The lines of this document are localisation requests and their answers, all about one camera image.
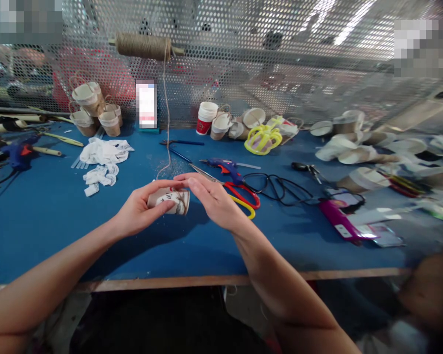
metal mesh screen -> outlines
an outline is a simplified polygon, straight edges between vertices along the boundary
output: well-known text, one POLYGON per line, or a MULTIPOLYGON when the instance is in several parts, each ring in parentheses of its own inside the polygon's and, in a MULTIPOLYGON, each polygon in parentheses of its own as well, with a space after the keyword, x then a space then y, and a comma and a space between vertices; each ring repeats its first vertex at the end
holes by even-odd
POLYGON ((61 45, 0 45, 0 105, 67 112, 68 79, 82 70, 126 118, 134 117, 135 80, 161 84, 163 64, 119 55, 108 39, 123 31, 167 36, 185 49, 185 57, 166 67, 174 126, 193 126, 204 100, 229 103, 235 114, 256 106, 306 123, 361 109, 373 126, 443 85, 393 76, 397 19, 443 19, 443 6, 428 0, 63 0, 61 45))

blue table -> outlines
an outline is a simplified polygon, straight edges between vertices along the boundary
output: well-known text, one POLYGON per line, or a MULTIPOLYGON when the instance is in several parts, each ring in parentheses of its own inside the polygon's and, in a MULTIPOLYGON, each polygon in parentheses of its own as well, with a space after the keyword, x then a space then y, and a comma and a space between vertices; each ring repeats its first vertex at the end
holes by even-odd
MULTIPOLYGON (((64 135, 67 123, 56 124, 53 132, 64 135)), ((130 193, 155 178, 166 165, 166 148, 160 135, 142 134, 127 126, 119 139, 127 139, 136 150, 119 164, 115 186, 100 186, 100 192, 84 195, 83 174, 71 169, 81 148, 43 137, 37 146, 61 150, 63 157, 41 155, 32 168, 0 188, 0 284, 8 284, 28 269, 77 240, 115 215, 130 193)), ((66 136, 86 142, 74 128, 66 136)), ((242 142, 215 142, 191 130, 171 130, 171 139, 194 140, 205 146, 177 144, 176 149, 193 161, 221 157, 262 167, 261 172, 277 174, 304 186, 315 196, 322 187, 308 173, 293 171, 292 161, 315 164, 323 175, 336 181, 352 169, 338 162, 323 163, 314 153, 323 143, 307 132, 294 141, 256 156, 242 142)), ((191 172, 191 167, 173 155, 166 177, 191 172)), ((196 164, 221 180, 219 169, 196 164)), ((0 178, 10 172, 0 170, 0 178)), ((256 172, 240 168, 242 174, 256 172)), ((368 205, 398 206, 405 197, 385 189, 371 193, 368 205)), ((372 243, 357 247, 345 242, 315 206, 285 207, 261 196, 255 224, 275 248, 306 279, 385 276, 400 274, 425 255, 439 250, 443 222, 420 211, 390 225, 405 237, 408 246, 381 249, 372 243)), ((178 287, 213 284, 246 284, 247 271, 232 236, 211 222, 192 195, 187 216, 166 215, 143 233, 120 241, 84 275, 86 290, 178 287)))

finger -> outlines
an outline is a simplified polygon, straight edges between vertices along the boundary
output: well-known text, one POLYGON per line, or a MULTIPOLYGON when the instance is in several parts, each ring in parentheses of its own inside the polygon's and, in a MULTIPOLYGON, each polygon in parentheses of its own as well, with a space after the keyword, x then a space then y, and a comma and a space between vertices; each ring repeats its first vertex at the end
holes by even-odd
POLYGON ((171 210, 171 208, 174 207, 175 204, 175 201, 164 201, 156 205, 154 208, 145 211, 142 217, 147 222, 147 226, 151 225, 156 221, 156 219, 166 214, 169 210, 171 210))
POLYGON ((214 199, 210 195, 210 192, 205 188, 205 186, 200 183, 200 181, 196 178, 189 178, 188 185, 191 189, 192 193, 201 201, 205 209, 211 207, 214 199))
POLYGON ((138 188, 135 192, 142 197, 143 199, 147 199, 150 194, 156 193, 158 189, 161 188, 183 188, 184 184, 181 181, 174 181, 169 179, 160 179, 157 181, 153 181, 150 184, 147 184, 144 187, 138 188))
POLYGON ((177 178, 177 177, 184 178, 183 182, 184 182, 185 187, 190 187, 189 186, 189 179, 194 178, 194 179, 198 180, 205 187, 205 189, 207 189, 210 193, 213 190, 217 189, 217 184, 220 184, 220 183, 210 181, 207 177, 202 176, 201 174, 199 174, 197 172, 179 175, 174 178, 177 178))
POLYGON ((174 177, 174 180, 188 180, 190 177, 195 177, 195 176, 203 177, 200 173, 190 172, 190 173, 178 175, 178 176, 174 177))

floor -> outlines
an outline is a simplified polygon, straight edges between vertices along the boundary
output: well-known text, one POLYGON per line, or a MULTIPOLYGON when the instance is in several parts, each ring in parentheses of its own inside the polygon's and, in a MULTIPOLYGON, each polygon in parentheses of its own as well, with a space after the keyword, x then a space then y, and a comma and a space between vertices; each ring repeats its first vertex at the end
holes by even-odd
MULTIPOLYGON (((392 281, 400 282, 399 279, 383 278, 317 282, 322 299, 364 354, 390 353, 385 344, 370 337, 369 333, 387 326, 397 310, 393 296, 396 285, 392 281), (350 299, 348 304, 339 300, 345 296, 350 299)), ((224 297, 229 314, 251 326, 262 338, 272 333, 266 318, 267 309, 253 287, 228 286, 224 297)), ((37 350, 45 340, 53 348, 54 354, 68 354, 72 334, 90 300, 90 295, 86 293, 71 294, 64 307, 58 307, 40 326, 27 353, 47 353, 37 350)))

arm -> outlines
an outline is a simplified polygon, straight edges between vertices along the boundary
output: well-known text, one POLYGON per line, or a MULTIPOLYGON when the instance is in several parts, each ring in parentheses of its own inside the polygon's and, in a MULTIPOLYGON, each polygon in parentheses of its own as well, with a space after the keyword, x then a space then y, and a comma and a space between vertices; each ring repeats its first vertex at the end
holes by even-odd
POLYGON ((159 180, 133 191, 114 218, 0 291, 0 353, 16 353, 23 349, 29 334, 53 312, 109 247, 146 229, 174 206, 173 201, 166 201, 148 210, 148 196, 164 187, 182 188, 182 183, 159 180))
POLYGON ((208 216, 232 233, 252 285, 275 318, 286 353, 360 353, 323 301, 248 220, 221 184, 193 173, 175 179, 184 181, 208 216))

